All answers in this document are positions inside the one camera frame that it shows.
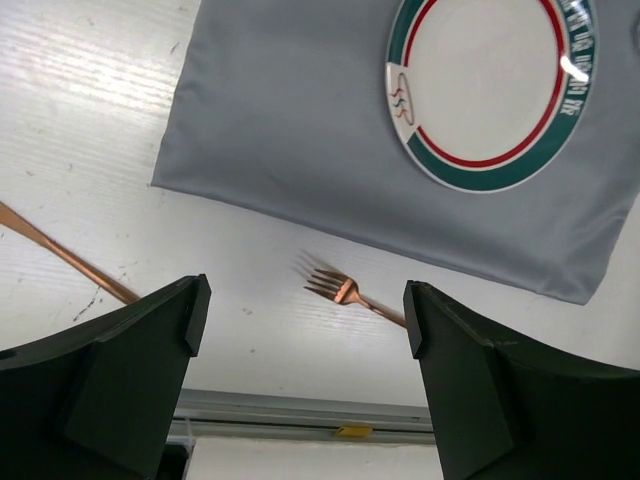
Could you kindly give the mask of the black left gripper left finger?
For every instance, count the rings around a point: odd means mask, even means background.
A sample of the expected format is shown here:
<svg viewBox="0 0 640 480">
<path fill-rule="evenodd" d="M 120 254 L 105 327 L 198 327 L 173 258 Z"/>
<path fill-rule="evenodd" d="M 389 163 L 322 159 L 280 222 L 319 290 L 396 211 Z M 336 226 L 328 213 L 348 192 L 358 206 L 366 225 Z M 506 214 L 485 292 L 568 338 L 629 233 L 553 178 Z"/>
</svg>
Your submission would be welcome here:
<svg viewBox="0 0 640 480">
<path fill-rule="evenodd" d="M 154 478 L 210 296 L 187 276 L 2 351 L 2 478 Z"/>
</svg>

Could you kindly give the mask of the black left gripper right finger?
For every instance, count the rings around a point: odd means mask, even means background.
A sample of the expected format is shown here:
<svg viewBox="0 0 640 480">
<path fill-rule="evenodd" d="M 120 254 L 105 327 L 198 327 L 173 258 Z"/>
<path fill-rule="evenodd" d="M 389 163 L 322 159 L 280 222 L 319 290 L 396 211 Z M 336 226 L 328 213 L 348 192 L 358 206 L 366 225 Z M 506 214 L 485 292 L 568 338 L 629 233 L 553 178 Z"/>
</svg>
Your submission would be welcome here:
<svg viewBox="0 0 640 480">
<path fill-rule="evenodd" d="M 435 287 L 404 312 L 447 479 L 635 479 L 639 374 L 556 349 Z"/>
</svg>

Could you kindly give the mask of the copper fork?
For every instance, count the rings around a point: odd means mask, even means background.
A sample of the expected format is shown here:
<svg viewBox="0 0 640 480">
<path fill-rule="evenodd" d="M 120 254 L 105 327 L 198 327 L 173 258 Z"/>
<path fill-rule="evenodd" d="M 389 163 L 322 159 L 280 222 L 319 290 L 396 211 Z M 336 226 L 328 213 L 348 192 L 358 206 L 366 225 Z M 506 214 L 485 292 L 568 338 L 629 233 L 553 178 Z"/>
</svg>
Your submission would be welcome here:
<svg viewBox="0 0 640 480">
<path fill-rule="evenodd" d="M 341 306 L 360 305 L 393 324 L 406 328 L 406 321 L 402 315 L 366 299 L 360 293 L 357 282 L 346 274 L 314 269 L 304 289 Z"/>
</svg>

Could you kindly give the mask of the copper knife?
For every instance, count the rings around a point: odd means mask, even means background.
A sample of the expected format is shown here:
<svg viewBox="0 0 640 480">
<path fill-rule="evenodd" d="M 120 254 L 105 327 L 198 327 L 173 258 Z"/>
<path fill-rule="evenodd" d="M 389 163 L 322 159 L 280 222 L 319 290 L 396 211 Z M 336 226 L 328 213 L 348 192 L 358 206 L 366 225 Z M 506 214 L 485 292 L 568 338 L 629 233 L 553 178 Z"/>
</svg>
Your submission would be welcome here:
<svg viewBox="0 0 640 480">
<path fill-rule="evenodd" d="M 4 202 L 1 203 L 1 224 L 58 256 L 122 303 L 129 305 L 139 300 L 133 291 L 54 241 Z"/>
</svg>

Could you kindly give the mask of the white plate green red rim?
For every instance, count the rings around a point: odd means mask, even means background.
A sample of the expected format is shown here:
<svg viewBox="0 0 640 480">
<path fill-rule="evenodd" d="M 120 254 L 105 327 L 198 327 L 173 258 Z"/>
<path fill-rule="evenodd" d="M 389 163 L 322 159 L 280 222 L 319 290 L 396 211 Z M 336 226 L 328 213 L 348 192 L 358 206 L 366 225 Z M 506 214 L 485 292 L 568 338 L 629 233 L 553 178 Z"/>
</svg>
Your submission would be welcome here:
<svg viewBox="0 0 640 480">
<path fill-rule="evenodd" d="M 448 188 L 511 189 L 570 139 L 597 50 L 589 1 L 404 1 L 385 58 L 396 135 Z"/>
</svg>

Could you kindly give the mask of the grey cloth placemat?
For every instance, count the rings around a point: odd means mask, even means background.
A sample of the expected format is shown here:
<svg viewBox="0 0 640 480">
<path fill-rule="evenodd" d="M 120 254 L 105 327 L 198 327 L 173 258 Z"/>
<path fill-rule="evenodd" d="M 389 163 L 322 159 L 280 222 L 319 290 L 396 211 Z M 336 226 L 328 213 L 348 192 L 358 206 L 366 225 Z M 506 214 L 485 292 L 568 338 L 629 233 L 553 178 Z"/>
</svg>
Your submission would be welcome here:
<svg viewBox="0 0 640 480">
<path fill-rule="evenodd" d="M 154 185 L 583 305 L 639 192 L 639 5 L 589 1 L 597 58 L 560 153 L 504 191 L 429 177 L 385 95 L 404 1 L 205 1 Z"/>
</svg>

